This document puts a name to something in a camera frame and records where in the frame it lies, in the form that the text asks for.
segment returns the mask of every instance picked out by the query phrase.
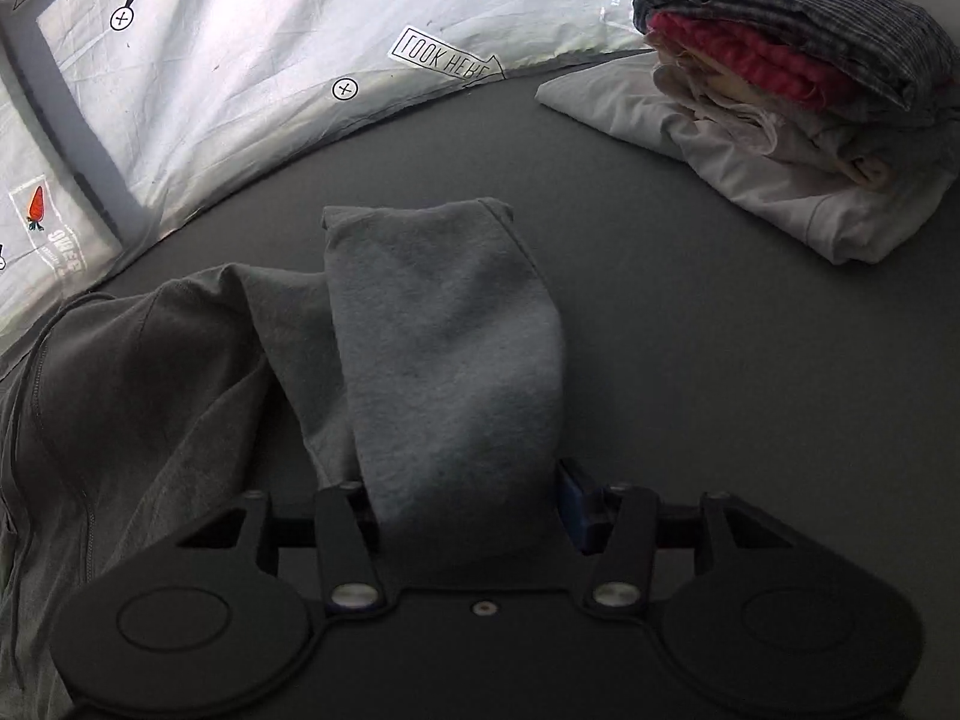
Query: fold of cloth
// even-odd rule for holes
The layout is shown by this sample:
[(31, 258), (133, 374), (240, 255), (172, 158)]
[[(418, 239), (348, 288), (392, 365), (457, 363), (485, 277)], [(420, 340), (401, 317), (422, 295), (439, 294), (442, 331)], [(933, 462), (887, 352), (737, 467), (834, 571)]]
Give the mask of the fold of cloth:
[(1, 717), (69, 710), (56, 611), (239, 493), (274, 381), (314, 488), (362, 478), (401, 555), (446, 567), (553, 523), (560, 319), (508, 207), (341, 208), (328, 224), (329, 274), (227, 265), (87, 296), (28, 357), (0, 402), (0, 514), (16, 530)]
[(848, 103), (832, 105), (829, 113), (852, 124), (885, 124), (903, 129), (933, 127), (944, 119), (944, 108), (955, 105), (950, 99), (957, 84), (960, 84), (960, 71), (952, 79), (937, 84), (931, 94), (908, 111), (871, 92)]
[(685, 161), (723, 197), (841, 264), (877, 263), (936, 211), (957, 172), (940, 165), (898, 175), (883, 193), (846, 176), (743, 148), (723, 125), (664, 95), (654, 52), (547, 81), (539, 103), (608, 135)]
[(916, 117), (852, 122), (832, 110), (814, 113), (767, 95), (766, 107), (784, 115), (818, 148), (866, 175), (884, 166), (890, 175), (939, 164), (960, 167), (960, 84), (942, 85)]
[(925, 9), (902, 0), (634, 0), (646, 33), (661, 10), (745, 23), (843, 71), (910, 110), (960, 67), (960, 50)]
[(696, 119), (719, 124), (738, 146), (752, 154), (847, 174), (838, 160), (817, 148), (795, 124), (775, 111), (726, 98), (676, 65), (654, 67), (651, 78), (661, 93), (688, 108)]
[[(893, 182), (895, 174), (882, 159), (862, 154), (845, 159), (836, 151), (822, 148), (813, 133), (798, 127), (789, 115), (799, 108), (781, 110), (776, 98), (748, 84), (716, 60), (659, 33), (651, 33), (650, 43), (658, 47), (664, 66), (676, 67), (685, 76), (674, 79), (662, 74), (661, 80), (668, 82), (664, 85), (656, 83), (655, 71), (659, 90), (687, 107), (691, 107), (692, 100), (707, 100), (707, 107), (698, 109), (699, 115), (723, 124), (752, 153), (839, 172), (871, 191), (883, 191)], [(733, 117), (727, 111), (733, 111)], [(803, 114), (810, 127), (814, 127), (817, 114)]]
[(772, 43), (742, 23), (659, 11), (651, 16), (649, 25), (682, 46), (699, 50), (752, 85), (804, 108), (819, 111), (844, 103), (860, 89), (827, 62)]

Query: beige fabric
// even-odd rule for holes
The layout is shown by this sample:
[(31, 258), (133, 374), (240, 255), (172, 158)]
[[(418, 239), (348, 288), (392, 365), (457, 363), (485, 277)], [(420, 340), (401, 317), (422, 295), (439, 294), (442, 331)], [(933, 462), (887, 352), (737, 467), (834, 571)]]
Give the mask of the beige fabric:
[[(712, 92), (726, 98), (728, 103), (744, 103), (769, 110), (771, 113), (782, 113), (781, 105), (775, 100), (775, 95), (757, 89), (726, 65), (705, 55), (704, 52), (684, 46), (655, 32), (647, 35), (647, 42), (656, 48), (661, 64), (682, 69), (695, 83), (706, 86)], [(816, 115), (805, 114), (807, 119), (813, 116)], [(819, 148), (816, 139), (812, 140), (811, 144), (813, 148)], [(816, 167), (846, 175), (865, 189), (882, 191), (894, 180), (894, 170), (875, 156), (861, 156), (847, 160), (829, 151), (823, 151), (823, 153), (824, 159), (817, 160)]]

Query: white cloth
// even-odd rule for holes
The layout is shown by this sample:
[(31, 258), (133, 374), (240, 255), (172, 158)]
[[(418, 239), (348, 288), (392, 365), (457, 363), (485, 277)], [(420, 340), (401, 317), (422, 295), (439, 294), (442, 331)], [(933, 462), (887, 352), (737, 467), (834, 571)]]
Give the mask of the white cloth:
[(0, 142), (3, 377), (31, 326), (103, 278), (120, 245), (54, 151), (2, 49)]
[(629, 23), (630, 2), (26, 0), (0, 25), (130, 260), (301, 148), (503, 73), (641, 47), (608, 22)]
[(654, 52), (607, 62), (548, 81), (536, 100), (614, 138), (687, 162), (731, 202), (836, 265), (882, 260), (930, 218), (957, 177), (955, 170), (931, 165), (904, 172), (880, 194), (838, 173), (784, 162), (788, 143), (774, 144), (779, 159), (762, 148), (750, 151), (723, 124), (699, 118), (702, 113), (656, 88), (658, 64)]

